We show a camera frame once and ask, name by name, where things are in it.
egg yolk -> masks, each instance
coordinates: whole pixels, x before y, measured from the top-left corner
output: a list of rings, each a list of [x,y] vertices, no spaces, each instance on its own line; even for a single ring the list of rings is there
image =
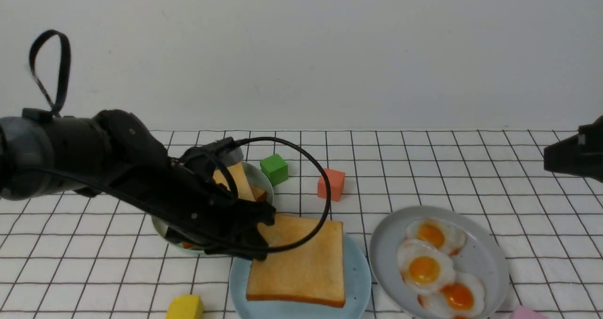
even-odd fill
[[[468,311],[473,308],[473,293],[462,283],[454,283],[442,289],[448,306],[457,311]]]
[[[440,248],[444,244],[444,233],[442,233],[437,226],[432,224],[421,225],[416,232],[416,238],[429,242],[429,244],[432,244],[435,248]]]
[[[440,275],[440,264],[430,257],[418,257],[411,262],[408,273],[414,282],[426,285],[437,280]]]

pink block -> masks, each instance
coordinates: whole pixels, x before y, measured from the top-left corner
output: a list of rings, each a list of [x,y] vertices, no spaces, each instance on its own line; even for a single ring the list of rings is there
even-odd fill
[[[511,313],[510,319],[546,319],[546,317],[540,313],[530,310],[529,308],[517,306],[513,313]]]

green cube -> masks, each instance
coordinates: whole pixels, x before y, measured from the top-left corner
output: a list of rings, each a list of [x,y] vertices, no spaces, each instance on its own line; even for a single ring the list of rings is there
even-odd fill
[[[287,162],[278,154],[271,155],[260,162],[262,172],[268,177],[272,186],[276,186],[289,178]]]

fried egg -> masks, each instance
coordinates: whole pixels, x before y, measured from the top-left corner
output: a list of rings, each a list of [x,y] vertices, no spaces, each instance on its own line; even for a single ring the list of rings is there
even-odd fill
[[[453,224],[429,218],[410,224],[407,227],[407,238],[429,242],[440,252],[448,255],[457,255],[467,242],[467,235],[462,229]]]
[[[442,319],[475,318],[484,311],[485,289],[473,274],[456,272],[454,283],[439,293],[419,295],[418,302]]]
[[[440,291],[456,278],[448,255],[416,239],[406,239],[398,248],[398,269],[404,283],[422,295]]]

bread slice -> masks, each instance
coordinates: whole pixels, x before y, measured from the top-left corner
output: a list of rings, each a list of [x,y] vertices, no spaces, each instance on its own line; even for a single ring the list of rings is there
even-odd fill
[[[266,199],[268,198],[268,193],[265,190],[252,184],[249,184],[249,187],[252,189],[253,198],[255,199],[255,201],[266,201]]]
[[[270,246],[292,244],[306,236],[318,219],[276,214],[273,226],[258,225]],[[326,221],[320,231],[302,246],[271,253],[265,261],[252,261],[247,300],[284,300],[345,305],[343,223]]]
[[[235,180],[236,190],[239,192],[239,199],[247,200],[247,201],[256,201],[253,197],[252,188],[249,186],[249,181],[247,181],[247,175],[245,175],[245,169],[243,168],[243,163],[239,162],[233,166],[228,167],[228,171],[232,175],[233,180]],[[217,184],[224,184],[226,188],[228,188],[228,182],[226,182],[226,178],[224,174],[220,171],[215,171],[213,173],[213,180]]]

